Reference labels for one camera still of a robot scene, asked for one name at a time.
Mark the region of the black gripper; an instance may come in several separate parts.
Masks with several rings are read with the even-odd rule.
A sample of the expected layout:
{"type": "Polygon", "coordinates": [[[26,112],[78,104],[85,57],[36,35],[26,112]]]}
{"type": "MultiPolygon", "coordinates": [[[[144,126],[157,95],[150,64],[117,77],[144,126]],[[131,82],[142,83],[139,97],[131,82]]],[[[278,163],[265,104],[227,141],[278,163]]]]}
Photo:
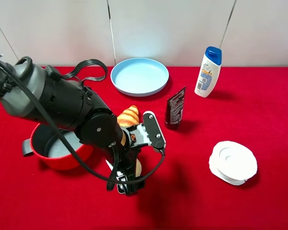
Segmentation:
{"type": "MultiPolygon", "coordinates": [[[[122,140],[112,147],[113,162],[106,160],[111,169],[109,179],[140,179],[135,177],[136,159],[142,147],[149,146],[149,138],[144,125],[121,127],[122,140]]],[[[107,191],[114,189],[115,183],[107,182],[107,191]]],[[[132,196],[144,188],[144,181],[136,184],[117,184],[117,191],[121,195],[132,196]]]]}

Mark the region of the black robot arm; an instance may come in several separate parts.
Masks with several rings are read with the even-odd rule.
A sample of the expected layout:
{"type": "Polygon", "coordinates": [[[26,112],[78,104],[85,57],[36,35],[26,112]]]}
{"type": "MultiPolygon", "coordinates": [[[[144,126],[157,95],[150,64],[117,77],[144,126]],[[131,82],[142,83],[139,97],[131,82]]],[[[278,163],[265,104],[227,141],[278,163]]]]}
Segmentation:
{"type": "Polygon", "coordinates": [[[143,188],[145,177],[136,175],[136,158],[148,145],[148,133],[143,123],[121,126],[104,101],[84,82],[73,79],[86,66],[103,63],[97,59],[80,62],[72,72],[61,75],[52,66],[36,66],[30,57],[15,65],[0,60],[0,103],[15,117],[38,122],[49,127],[60,139],[73,160],[89,173],[93,170],[72,149],[63,133],[73,132],[85,146],[107,149],[113,159],[109,176],[99,178],[112,190],[117,184],[126,195],[143,188]]]}

